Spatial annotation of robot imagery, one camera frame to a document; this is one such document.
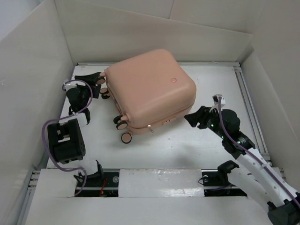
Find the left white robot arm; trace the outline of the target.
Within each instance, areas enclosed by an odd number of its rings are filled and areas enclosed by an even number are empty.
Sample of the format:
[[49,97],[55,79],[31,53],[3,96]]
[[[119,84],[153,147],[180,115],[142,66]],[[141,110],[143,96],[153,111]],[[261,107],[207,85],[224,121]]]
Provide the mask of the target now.
[[42,140],[51,161],[64,172],[81,170],[75,177],[81,183],[87,177],[85,169],[64,168],[62,165],[83,160],[86,154],[81,128],[90,123],[88,109],[94,98],[100,95],[105,78],[100,72],[91,75],[76,75],[66,81],[62,90],[69,101],[68,116],[47,121],[42,127]]

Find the pink hard-shell suitcase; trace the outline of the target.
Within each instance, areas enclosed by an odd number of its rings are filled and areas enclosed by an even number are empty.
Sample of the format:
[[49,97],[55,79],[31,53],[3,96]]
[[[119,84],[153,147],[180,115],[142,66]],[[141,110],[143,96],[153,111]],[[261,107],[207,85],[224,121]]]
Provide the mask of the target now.
[[119,112],[116,128],[126,129],[124,144],[188,114],[196,98],[195,82],[166,49],[110,65],[100,78],[106,81],[100,93],[112,97]]

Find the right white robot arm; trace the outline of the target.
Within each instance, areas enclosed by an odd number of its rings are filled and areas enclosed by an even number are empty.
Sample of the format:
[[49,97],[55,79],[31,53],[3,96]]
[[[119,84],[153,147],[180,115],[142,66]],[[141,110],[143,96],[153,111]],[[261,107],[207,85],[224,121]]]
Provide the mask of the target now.
[[184,117],[191,127],[210,129],[222,139],[224,149],[235,159],[221,164],[217,180],[240,188],[257,202],[274,225],[300,223],[300,193],[264,160],[254,143],[240,131],[236,112],[202,106]]

